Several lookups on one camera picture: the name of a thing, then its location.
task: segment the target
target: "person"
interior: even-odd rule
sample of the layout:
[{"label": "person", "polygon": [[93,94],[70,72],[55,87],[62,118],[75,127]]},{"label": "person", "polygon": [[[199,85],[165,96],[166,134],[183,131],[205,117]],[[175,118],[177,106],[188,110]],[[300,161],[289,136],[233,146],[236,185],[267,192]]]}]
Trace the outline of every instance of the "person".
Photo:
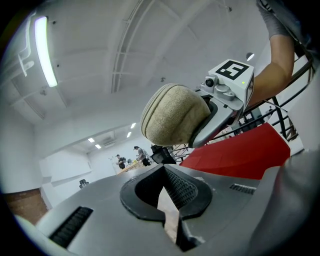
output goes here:
[{"label": "person", "polygon": [[271,62],[254,78],[253,94],[249,106],[271,98],[284,90],[291,80],[295,61],[294,41],[305,48],[313,58],[313,67],[320,62],[317,34],[313,38],[306,33],[308,21],[302,18],[298,5],[288,0],[257,0],[256,5],[266,24],[271,47]]},{"label": "person", "polygon": [[134,149],[134,150],[138,150],[139,156],[138,156],[137,160],[138,160],[138,161],[141,161],[144,166],[149,166],[150,163],[149,163],[149,161],[148,161],[148,159],[147,159],[147,156],[146,156],[144,150],[143,150],[141,147],[138,147],[138,146],[134,146],[133,149]]},{"label": "person", "polygon": [[116,162],[115,164],[119,165],[121,169],[124,169],[126,167],[125,166],[126,159],[124,157],[120,157],[119,154],[117,154],[116,157],[118,158],[118,162]]}]

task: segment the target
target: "small camera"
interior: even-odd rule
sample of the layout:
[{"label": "small camera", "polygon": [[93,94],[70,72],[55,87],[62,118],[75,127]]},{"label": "small camera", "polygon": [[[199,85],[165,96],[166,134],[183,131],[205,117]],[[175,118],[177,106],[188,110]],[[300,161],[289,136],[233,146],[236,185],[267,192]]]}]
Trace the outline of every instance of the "small camera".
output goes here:
[{"label": "small camera", "polygon": [[214,86],[214,84],[215,83],[211,78],[205,80],[205,85],[208,86],[208,87],[212,87],[212,86]]}]

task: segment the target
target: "beige foam pad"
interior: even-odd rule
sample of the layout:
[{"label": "beige foam pad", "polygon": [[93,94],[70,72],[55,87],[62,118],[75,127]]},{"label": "beige foam pad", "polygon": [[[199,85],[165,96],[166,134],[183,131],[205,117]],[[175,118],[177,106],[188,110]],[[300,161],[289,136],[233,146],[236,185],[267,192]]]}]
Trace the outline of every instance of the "beige foam pad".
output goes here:
[{"label": "beige foam pad", "polygon": [[187,144],[209,114],[209,107],[195,91],[180,84],[167,84],[145,108],[142,134],[160,146]]}]

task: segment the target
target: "black cable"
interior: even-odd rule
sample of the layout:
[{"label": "black cable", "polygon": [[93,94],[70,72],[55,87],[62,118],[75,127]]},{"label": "black cable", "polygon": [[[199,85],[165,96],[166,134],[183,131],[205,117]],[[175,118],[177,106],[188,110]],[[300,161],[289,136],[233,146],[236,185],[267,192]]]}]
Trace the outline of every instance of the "black cable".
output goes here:
[{"label": "black cable", "polygon": [[[275,105],[278,105],[279,106],[279,102],[277,100],[277,97],[274,96],[272,97],[272,100],[274,102]],[[276,107],[275,108],[277,114],[278,114],[278,117],[279,117],[279,121],[280,121],[280,126],[281,126],[281,131],[282,131],[282,136],[286,139],[286,127],[285,127],[285,122],[284,122],[284,118],[282,116],[282,113],[281,113],[281,109]]]},{"label": "black cable", "polygon": [[265,103],[268,103],[268,104],[270,104],[270,105],[272,105],[272,106],[275,106],[276,108],[278,108],[278,109],[280,109],[280,110],[283,110],[284,112],[286,112],[286,113],[288,113],[288,111],[286,111],[284,108],[282,108],[282,107],[280,107],[280,106],[278,106],[278,105],[276,105],[276,104],[274,104],[274,103],[271,103],[270,101],[268,101],[268,100],[263,100]]}]

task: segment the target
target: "white wall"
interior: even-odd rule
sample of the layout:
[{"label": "white wall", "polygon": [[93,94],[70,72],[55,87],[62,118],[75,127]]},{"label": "white wall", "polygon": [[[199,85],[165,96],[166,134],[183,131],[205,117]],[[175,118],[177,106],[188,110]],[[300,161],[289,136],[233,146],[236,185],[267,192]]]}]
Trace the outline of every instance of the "white wall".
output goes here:
[{"label": "white wall", "polygon": [[87,95],[64,111],[48,112],[35,125],[36,151],[47,157],[71,144],[115,128],[138,123],[155,87],[124,89],[110,95]]},{"label": "white wall", "polygon": [[54,153],[44,159],[51,182],[61,181],[91,172],[87,154],[72,147]]},{"label": "white wall", "polygon": [[0,106],[0,182],[3,193],[40,188],[34,127],[13,108]]},{"label": "white wall", "polygon": [[128,139],[127,141],[116,144],[106,149],[99,149],[91,152],[88,156],[91,162],[93,175],[96,180],[117,174],[121,169],[113,164],[118,161],[116,157],[119,154],[127,160],[132,161],[137,158],[138,151],[134,150],[134,146],[144,149],[150,156],[152,155],[151,142],[143,136]]},{"label": "white wall", "polygon": [[80,180],[95,181],[87,154],[72,147],[41,159],[39,165],[46,180],[40,191],[49,209],[79,191]]},{"label": "white wall", "polygon": [[52,185],[58,196],[62,198],[62,200],[65,200],[80,190],[80,180],[86,180],[87,182],[92,183],[95,181],[95,178],[93,173],[89,172],[64,180],[64,182],[52,182]]}]

